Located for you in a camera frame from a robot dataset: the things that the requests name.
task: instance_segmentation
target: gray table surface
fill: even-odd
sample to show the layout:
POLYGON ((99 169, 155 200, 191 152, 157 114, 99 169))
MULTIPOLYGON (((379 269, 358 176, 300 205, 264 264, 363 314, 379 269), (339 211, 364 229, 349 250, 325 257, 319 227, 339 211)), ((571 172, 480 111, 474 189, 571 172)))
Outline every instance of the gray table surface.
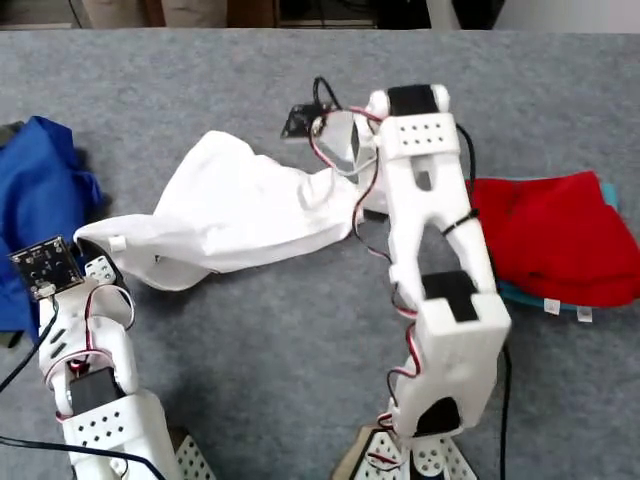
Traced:
MULTIPOLYGON (((113 214, 150 213, 210 129, 319 170, 279 132, 324 74, 358 105, 377 88, 443 83, 475 140, 480 176, 594 169, 640 232, 640 36, 74 31, 4 33, 0 52, 1 120, 38 114, 71 127, 113 214)), ((364 230, 383 245, 386 228, 364 230)), ((453 266, 441 243, 424 249, 429 268, 453 266)), ((385 268, 351 238, 183 293, 132 282, 142 383, 220 479, 327 478, 384 408, 384 374, 407 354, 385 268)), ((509 308, 509 478, 640 478, 640 305, 597 311, 593 325, 509 308)), ((25 351, 0 352, 1 371, 25 351)), ((459 437, 483 480, 497 478, 501 392, 500 380, 481 424, 459 437)), ((35 365, 0 397, 0 412, 3 434, 62 438, 35 365)), ((1 447, 0 478, 66 480, 70 468, 64 454, 1 447)))

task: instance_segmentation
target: blue cloth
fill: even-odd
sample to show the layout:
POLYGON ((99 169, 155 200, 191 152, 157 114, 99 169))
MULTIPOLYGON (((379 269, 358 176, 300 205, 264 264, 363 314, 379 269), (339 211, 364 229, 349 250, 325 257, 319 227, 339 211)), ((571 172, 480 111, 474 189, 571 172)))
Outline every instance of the blue cloth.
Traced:
POLYGON ((80 168, 71 130, 32 117, 0 149, 0 331, 38 337, 38 308, 8 255, 56 235, 72 241, 103 202, 96 178, 80 168))
MULTIPOLYGON (((600 190, 602 191, 602 197, 604 198, 604 201, 607 203, 607 205, 611 205, 617 211, 618 195, 616 193, 615 187, 610 183, 601 183, 600 190)), ((531 305, 533 307, 544 308, 544 299, 525 293, 511 283, 498 281, 498 287, 500 288, 500 295, 506 300, 523 303, 525 305, 531 305)), ((569 303, 562 303, 560 304, 560 309, 575 312, 577 306, 571 305, 569 303)))

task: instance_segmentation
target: circuit board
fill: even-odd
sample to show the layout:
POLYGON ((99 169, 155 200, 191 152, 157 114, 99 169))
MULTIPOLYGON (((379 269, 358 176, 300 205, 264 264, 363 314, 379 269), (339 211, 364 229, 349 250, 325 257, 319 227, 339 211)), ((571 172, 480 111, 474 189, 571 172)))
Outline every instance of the circuit board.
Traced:
POLYGON ((331 111, 329 104, 304 103, 295 105, 289 112, 280 138, 287 141, 308 141, 309 132, 316 118, 322 117, 331 111))
POLYGON ((9 259, 35 300, 84 282, 62 236, 14 252, 9 259))

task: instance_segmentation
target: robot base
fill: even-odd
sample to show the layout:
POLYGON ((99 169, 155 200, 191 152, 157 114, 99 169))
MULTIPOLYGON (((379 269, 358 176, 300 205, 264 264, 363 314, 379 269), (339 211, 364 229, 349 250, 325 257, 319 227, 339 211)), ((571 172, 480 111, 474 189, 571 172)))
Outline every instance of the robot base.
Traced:
POLYGON ((176 450, 176 461, 183 480, 216 480, 195 440, 187 435, 176 450))
POLYGON ((336 468, 332 480, 477 480, 460 450, 449 437, 416 439, 409 458, 401 458, 389 434, 365 428, 336 468), (401 463, 383 462, 369 454, 401 463))

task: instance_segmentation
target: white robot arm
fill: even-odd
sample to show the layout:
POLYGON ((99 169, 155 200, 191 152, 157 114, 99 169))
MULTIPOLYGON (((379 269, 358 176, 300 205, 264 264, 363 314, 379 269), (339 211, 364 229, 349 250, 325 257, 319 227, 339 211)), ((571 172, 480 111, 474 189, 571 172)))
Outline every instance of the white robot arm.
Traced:
POLYGON ((172 442, 160 401, 139 386, 134 302, 109 259, 82 275, 57 237, 12 261, 39 299, 39 367, 64 432, 66 445, 46 448, 68 451, 78 480, 215 480, 191 437, 172 442))
POLYGON ((356 479, 422 478, 412 471, 425 478, 475 478, 450 437, 480 420, 511 320, 469 202, 449 103, 442 85, 397 87, 371 95, 365 110, 376 121, 354 118, 354 171, 361 191, 370 192, 364 208, 389 215, 389 276, 414 319, 407 331, 410 356, 390 371, 397 381, 395 388, 389 382, 389 410, 379 417, 394 440, 393 456, 377 453, 387 436, 377 433, 356 479), (360 169, 376 150, 378 161, 360 169), (419 186, 420 174, 428 174, 430 188, 419 186), (420 272, 418 250, 428 224, 452 246, 459 271, 420 272), (464 476, 458 477, 460 462, 465 467, 457 473, 464 476))

